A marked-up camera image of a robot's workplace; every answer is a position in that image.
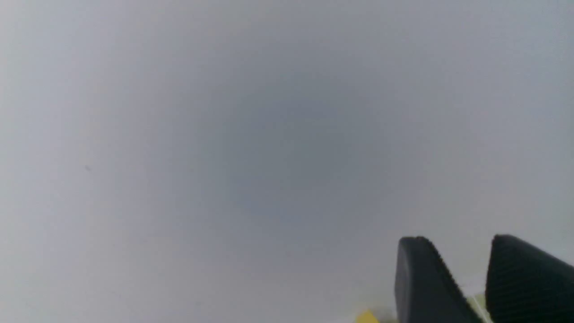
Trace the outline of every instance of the gray background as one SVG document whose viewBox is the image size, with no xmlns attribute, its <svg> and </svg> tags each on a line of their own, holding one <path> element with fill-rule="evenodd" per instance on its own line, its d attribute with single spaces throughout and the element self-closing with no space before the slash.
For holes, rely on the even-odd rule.
<svg viewBox="0 0 574 323">
<path fill-rule="evenodd" d="M 0 321 L 347 322 L 410 234 L 465 289 L 497 232 L 574 260 L 572 2 L 0 3 Z"/>
</svg>

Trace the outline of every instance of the black rubber pad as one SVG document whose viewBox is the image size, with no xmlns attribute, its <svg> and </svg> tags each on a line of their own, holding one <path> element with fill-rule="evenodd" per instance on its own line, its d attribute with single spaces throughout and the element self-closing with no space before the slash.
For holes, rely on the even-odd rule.
<svg viewBox="0 0 574 323">
<path fill-rule="evenodd" d="M 574 322 L 574 267 L 519 238 L 497 235 L 485 296 L 496 323 Z"/>
<path fill-rule="evenodd" d="M 424 237 L 399 241 L 395 301 L 401 323 L 482 322 L 435 246 Z"/>
</svg>

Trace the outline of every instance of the white surface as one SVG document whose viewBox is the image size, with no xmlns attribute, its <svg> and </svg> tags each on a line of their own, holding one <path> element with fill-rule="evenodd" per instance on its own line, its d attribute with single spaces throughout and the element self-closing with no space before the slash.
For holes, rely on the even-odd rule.
<svg viewBox="0 0 574 323">
<path fill-rule="evenodd" d="M 574 229 L 571 2 L 0 7 L 0 321 L 332 322 Z"/>
</svg>

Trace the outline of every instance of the ribbed grip surface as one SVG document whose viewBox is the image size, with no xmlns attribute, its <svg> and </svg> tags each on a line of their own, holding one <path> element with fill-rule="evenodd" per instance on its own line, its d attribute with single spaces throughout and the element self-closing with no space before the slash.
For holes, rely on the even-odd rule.
<svg viewBox="0 0 574 323">
<path fill-rule="evenodd" d="M 574 267 L 514 236 L 495 236 L 485 296 L 495 323 L 574 322 Z"/>
</svg>

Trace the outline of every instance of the yellow object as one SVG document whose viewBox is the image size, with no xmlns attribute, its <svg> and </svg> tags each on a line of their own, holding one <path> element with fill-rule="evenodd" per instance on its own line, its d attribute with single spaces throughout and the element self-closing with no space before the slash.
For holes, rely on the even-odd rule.
<svg viewBox="0 0 574 323">
<path fill-rule="evenodd" d="M 366 311 L 357 316 L 355 323 L 379 323 L 379 320 L 371 313 L 371 311 Z"/>
</svg>

